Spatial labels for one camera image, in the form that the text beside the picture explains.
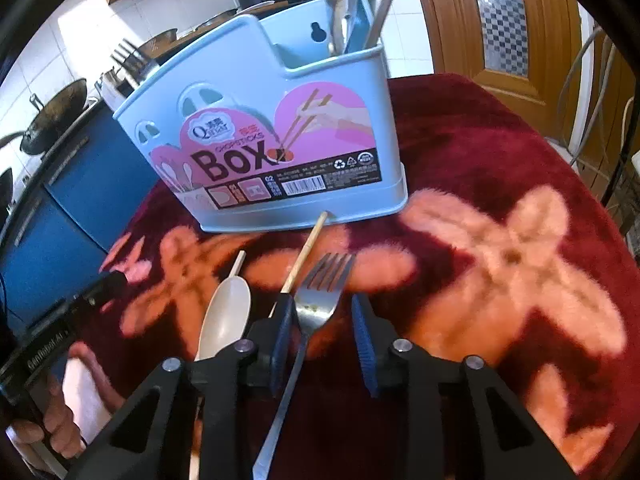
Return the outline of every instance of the fork head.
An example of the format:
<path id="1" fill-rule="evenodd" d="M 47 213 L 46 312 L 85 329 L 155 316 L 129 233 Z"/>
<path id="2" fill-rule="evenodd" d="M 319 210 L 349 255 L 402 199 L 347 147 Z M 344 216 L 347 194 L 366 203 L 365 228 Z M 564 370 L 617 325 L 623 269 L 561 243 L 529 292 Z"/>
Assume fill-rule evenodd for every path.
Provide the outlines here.
<path id="1" fill-rule="evenodd" d="M 354 260 L 353 254 L 326 254 L 302 281 L 295 301 L 304 335 L 311 336 L 334 314 Z"/>
<path id="2" fill-rule="evenodd" d="M 113 54 L 111 54 L 111 59 L 123 67 L 133 80 L 139 84 L 159 68 L 156 60 L 126 39 L 122 40 L 116 47 Z"/>

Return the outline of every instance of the screw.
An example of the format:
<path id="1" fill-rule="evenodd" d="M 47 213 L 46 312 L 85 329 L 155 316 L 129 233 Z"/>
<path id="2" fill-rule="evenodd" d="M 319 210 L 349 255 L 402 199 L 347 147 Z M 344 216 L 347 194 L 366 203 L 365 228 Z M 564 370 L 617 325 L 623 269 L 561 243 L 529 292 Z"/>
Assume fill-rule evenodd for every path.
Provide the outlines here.
<path id="1" fill-rule="evenodd" d="M 241 354 L 250 352 L 253 349 L 254 342 L 250 341 L 249 339 L 241 339 L 239 341 L 236 341 L 236 343 L 234 344 L 234 350 L 236 350 L 236 352 L 240 352 Z"/>
<path id="2" fill-rule="evenodd" d="M 180 368 L 180 359 L 177 357 L 169 357 L 162 362 L 162 370 L 165 372 L 175 372 Z"/>
<path id="3" fill-rule="evenodd" d="M 484 360 L 480 356 L 470 355 L 465 359 L 465 365 L 472 370 L 479 370 L 484 366 Z"/>
<path id="4" fill-rule="evenodd" d="M 399 352 L 408 352 L 413 347 L 414 344 L 408 339 L 396 339 L 394 341 L 394 348 Z"/>

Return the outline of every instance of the door glass panel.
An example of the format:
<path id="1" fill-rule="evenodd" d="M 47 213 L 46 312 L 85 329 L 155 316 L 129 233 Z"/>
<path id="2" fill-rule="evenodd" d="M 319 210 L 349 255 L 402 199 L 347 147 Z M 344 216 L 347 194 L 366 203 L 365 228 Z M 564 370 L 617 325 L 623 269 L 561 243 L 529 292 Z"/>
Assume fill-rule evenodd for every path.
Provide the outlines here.
<path id="1" fill-rule="evenodd" d="M 524 0 L 478 0 L 484 66 L 511 75 L 529 75 L 529 40 Z"/>

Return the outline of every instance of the wooden door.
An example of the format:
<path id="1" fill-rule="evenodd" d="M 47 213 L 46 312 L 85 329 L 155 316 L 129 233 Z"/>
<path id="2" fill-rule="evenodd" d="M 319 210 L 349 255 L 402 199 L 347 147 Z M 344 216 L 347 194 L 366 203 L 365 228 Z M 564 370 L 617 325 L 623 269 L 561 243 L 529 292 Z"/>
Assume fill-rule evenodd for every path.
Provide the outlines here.
<path id="1" fill-rule="evenodd" d="M 558 97 L 581 48 L 575 0 L 421 0 L 434 69 L 473 79 L 541 134 L 571 136 L 580 73 L 556 126 Z"/>

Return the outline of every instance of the fork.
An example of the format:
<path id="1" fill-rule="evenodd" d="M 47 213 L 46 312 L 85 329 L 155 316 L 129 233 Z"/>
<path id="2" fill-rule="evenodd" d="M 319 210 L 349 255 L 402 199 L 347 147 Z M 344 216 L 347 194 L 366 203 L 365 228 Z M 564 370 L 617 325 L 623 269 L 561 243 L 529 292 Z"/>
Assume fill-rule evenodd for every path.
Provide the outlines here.
<path id="1" fill-rule="evenodd" d="M 160 68 L 155 59 L 142 52 L 126 38 L 113 51 L 111 59 L 129 74 L 137 86 Z"/>
<path id="2" fill-rule="evenodd" d="M 354 262 L 353 254 L 325 254 L 322 259 L 311 269 L 296 291 L 296 313 L 298 325 L 302 333 L 296 360 L 293 363 L 291 375 L 280 400 L 278 411 L 273 419 L 267 438 L 262 444 L 262 449 L 255 459 L 253 475 L 254 480 L 266 480 L 269 475 L 271 461 L 278 445 L 280 430 L 287 415 L 289 401 L 296 387 L 302 363 L 305 360 L 306 347 L 311 336 L 323 326 L 334 314 L 338 306 L 338 300 L 344 290 L 351 267 Z"/>

